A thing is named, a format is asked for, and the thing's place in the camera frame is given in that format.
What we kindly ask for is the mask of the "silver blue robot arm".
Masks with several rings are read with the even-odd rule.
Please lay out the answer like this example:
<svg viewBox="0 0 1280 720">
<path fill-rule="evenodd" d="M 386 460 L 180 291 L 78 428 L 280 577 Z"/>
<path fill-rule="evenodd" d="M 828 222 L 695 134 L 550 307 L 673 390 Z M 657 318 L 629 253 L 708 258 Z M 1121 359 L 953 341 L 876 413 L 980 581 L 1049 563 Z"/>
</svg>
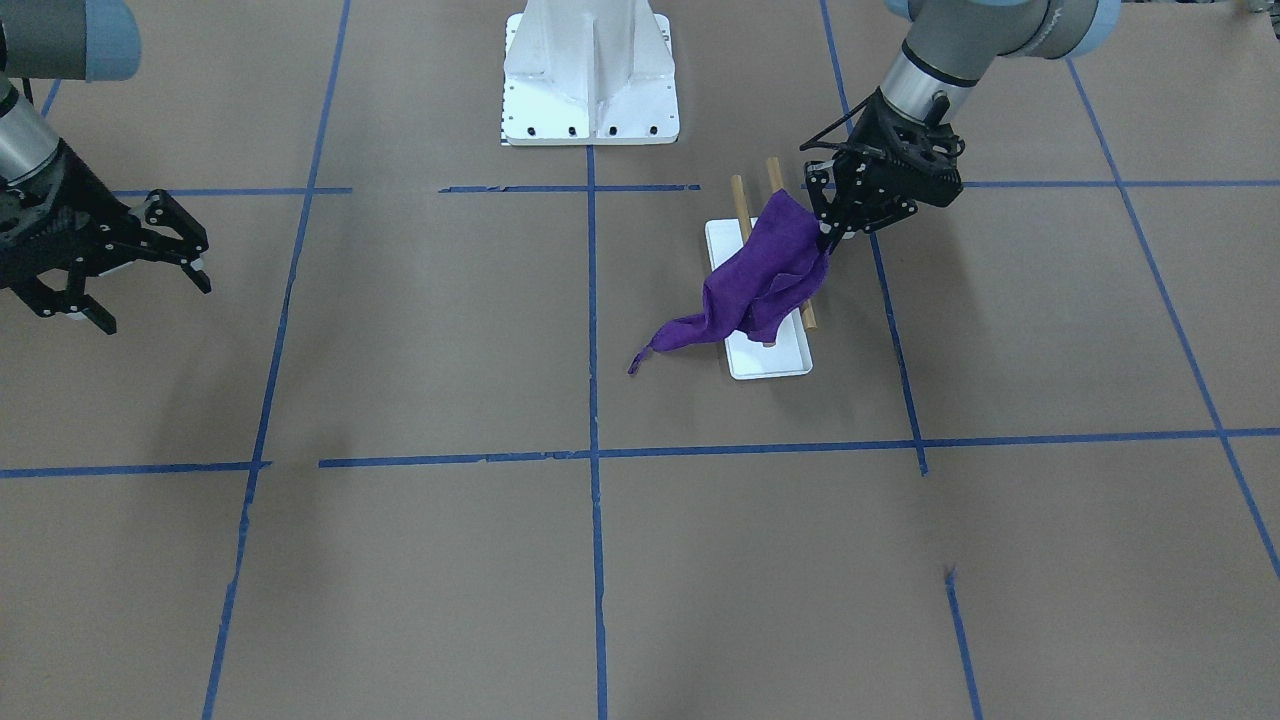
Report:
<svg viewBox="0 0 1280 720">
<path fill-rule="evenodd" d="M 202 292 L 206 229 L 165 190 L 124 204 L 50 126 L 28 79 L 123 81 L 140 69 L 141 37 L 123 1 L 5 1 L 1 9 L 1 284 L 35 315 L 116 319 L 86 282 L 132 263 L 179 268 Z"/>
</svg>

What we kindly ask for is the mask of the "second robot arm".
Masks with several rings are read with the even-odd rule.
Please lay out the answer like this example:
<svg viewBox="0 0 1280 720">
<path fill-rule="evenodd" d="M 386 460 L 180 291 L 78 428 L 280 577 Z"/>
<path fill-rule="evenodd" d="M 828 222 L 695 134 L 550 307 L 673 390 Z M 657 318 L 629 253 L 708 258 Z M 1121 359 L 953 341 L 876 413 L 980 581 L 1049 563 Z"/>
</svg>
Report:
<svg viewBox="0 0 1280 720">
<path fill-rule="evenodd" d="M 952 119 L 998 58 L 1062 60 L 1100 47 L 1114 32 L 1119 1 L 891 1 L 910 22 L 884 78 L 840 124 L 805 142 L 828 150 L 808 161 L 805 188 L 833 252 L 842 240 L 914 217 L 920 205 L 948 206 L 964 188 L 964 140 Z"/>
</svg>

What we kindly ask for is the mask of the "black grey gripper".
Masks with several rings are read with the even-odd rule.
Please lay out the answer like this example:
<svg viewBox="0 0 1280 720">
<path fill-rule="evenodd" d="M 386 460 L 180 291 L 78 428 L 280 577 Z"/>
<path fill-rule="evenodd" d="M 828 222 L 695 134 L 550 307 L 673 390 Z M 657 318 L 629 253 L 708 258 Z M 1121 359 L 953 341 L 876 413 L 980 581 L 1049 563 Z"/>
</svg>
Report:
<svg viewBox="0 0 1280 720">
<path fill-rule="evenodd" d="M 65 140 L 42 170 L 3 195 L 3 288 L 36 316 L 84 319 L 104 334 L 118 332 L 116 319 L 87 295 L 88 278 L 128 263 L 164 263 L 211 293 L 209 245 L 205 227 L 169 191 L 152 190 L 127 206 Z M 54 269 L 67 273 L 61 290 L 40 279 Z"/>
</svg>

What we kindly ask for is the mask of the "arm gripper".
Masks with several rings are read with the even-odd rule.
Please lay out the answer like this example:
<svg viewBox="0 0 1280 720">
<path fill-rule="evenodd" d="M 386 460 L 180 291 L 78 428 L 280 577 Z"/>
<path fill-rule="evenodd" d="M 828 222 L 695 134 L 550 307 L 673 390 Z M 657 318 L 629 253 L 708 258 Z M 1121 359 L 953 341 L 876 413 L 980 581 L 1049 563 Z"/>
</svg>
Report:
<svg viewBox="0 0 1280 720">
<path fill-rule="evenodd" d="M 803 151 L 829 150 L 808 161 L 805 191 L 819 225 L 818 250 L 829 256 L 844 240 L 870 234 L 914 217 L 919 204 L 946 208 L 964 191 L 957 159 L 966 146 L 936 110 L 924 120 L 902 114 L 876 90 L 815 133 Z"/>
</svg>

